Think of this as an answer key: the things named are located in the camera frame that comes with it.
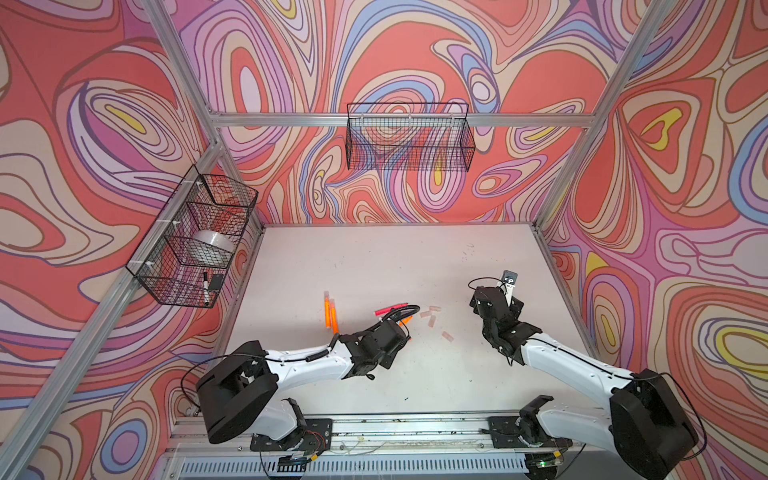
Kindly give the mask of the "white tape roll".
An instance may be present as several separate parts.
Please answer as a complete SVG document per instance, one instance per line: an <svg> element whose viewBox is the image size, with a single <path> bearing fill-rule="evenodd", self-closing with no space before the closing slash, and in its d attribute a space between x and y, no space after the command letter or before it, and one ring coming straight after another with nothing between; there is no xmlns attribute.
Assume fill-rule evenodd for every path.
<svg viewBox="0 0 768 480"><path fill-rule="evenodd" d="M199 230L192 236L190 250L196 255L231 254L235 251L235 243L221 232Z"/></svg>

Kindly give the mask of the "pink marker upper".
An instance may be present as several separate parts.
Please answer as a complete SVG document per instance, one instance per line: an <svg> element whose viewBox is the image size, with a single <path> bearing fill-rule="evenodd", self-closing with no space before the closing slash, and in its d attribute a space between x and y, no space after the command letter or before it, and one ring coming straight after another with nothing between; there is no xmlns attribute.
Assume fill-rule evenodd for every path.
<svg viewBox="0 0 768 480"><path fill-rule="evenodd" d="M374 315L376 317L383 317L386 314L388 314L389 312L391 312L392 310L396 310L396 309L399 309L399 308L402 308L402 307L405 307L405 306L407 306L407 303L401 303L401 304L396 304L396 305L388 306L388 307L376 310L374 312Z"/></svg>

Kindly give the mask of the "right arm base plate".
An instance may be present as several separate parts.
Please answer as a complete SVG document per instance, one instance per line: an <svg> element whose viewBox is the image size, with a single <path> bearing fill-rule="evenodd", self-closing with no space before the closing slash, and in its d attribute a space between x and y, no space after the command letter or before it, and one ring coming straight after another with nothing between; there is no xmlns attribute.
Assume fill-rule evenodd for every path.
<svg viewBox="0 0 768 480"><path fill-rule="evenodd" d="M525 405L516 415L491 416L488 427L481 429L489 435L496 449L503 448L556 448L567 450L573 446L570 439L547 434L540 425L537 414L547 403L553 401L550 395L539 395Z"/></svg>

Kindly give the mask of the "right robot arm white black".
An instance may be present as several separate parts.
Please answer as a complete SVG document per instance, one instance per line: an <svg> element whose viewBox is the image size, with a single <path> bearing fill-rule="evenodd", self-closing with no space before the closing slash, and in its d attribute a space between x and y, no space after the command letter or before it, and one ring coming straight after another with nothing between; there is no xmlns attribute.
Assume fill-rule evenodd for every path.
<svg viewBox="0 0 768 480"><path fill-rule="evenodd" d="M529 446L568 439L617 455L645 479L664 479L681 462L701 455L709 438L674 377L650 369L632 372L563 345L520 319L523 303L504 286L478 286L470 301L482 335L510 365L544 372L585 395L595 410L557 407L540 395L507 431Z"/></svg>

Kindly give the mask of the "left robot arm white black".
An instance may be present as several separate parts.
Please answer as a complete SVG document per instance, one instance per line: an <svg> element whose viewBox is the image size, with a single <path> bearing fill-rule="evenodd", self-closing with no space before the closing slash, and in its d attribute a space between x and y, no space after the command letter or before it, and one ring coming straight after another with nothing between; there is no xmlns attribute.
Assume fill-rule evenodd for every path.
<svg viewBox="0 0 768 480"><path fill-rule="evenodd" d="M305 349L268 350L258 340L247 341L214 356L216 364L195 382L193 393L187 377L207 362L190 367L180 380L182 394L202 415L211 444L251 434L292 447L307 424L287 393L321 381L373 381L376 369L390 369L411 339L407 321L420 310L415 304L396 305L368 328L335 333L329 343Z"/></svg>

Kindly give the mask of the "orange highlighter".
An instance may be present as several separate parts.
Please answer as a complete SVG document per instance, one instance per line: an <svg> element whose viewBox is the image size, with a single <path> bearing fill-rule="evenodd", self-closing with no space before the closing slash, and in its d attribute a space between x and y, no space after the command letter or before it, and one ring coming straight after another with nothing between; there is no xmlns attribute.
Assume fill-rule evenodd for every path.
<svg viewBox="0 0 768 480"><path fill-rule="evenodd" d="M330 294L328 291L324 292L324 320L325 320L325 327L330 329L332 327L332 319L331 319Z"/></svg>
<svg viewBox="0 0 768 480"><path fill-rule="evenodd" d="M334 300L329 301L330 327L334 334L339 333L337 309Z"/></svg>

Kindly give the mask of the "black marker in basket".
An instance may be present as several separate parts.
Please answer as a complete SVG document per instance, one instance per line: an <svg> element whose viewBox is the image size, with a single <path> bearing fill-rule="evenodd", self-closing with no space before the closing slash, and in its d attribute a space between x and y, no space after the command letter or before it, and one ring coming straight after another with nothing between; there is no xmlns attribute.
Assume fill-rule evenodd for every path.
<svg viewBox="0 0 768 480"><path fill-rule="evenodd" d="M209 291L209 277L208 272L203 271L202 274L202 292L203 292L203 305L208 307L211 303L210 291Z"/></svg>

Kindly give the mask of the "aluminium front rail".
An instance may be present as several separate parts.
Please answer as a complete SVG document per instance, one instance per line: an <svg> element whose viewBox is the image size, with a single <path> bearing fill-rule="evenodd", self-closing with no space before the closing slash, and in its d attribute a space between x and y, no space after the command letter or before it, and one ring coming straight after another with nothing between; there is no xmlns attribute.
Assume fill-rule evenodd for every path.
<svg viewBox="0 0 768 480"><path fill-rule="evenodd" d="M519 423L516 410L307 415L304 439L285 449L273 440L256 439L251 433L212 444L203 419L189 417L176 422L164 454L268 458L320 453L326 458L487 452L534 454L583 448L585 452L617 455L613 442L607 438L608 415L602 410L554 403L547 404L542 412L547 417L561 414L567 421L581 415L584 421L568 425L564 433L555 433L551 440L534 444L521 441L520 434L515 431Z"/></svg>

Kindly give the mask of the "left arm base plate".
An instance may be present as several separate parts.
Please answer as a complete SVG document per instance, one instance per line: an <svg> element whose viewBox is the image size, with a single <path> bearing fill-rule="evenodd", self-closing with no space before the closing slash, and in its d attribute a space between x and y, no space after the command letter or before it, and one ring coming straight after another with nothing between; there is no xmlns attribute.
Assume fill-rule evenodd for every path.
<svg viewBox="0 0 768 480"><path fill-rule="evenodd" d="M304 456L321 454L331 447L333 420L331 418L310 418L300 423L282 440L273 440L265 435L251 437L250 450L256 453L288 452Z"/></svg>

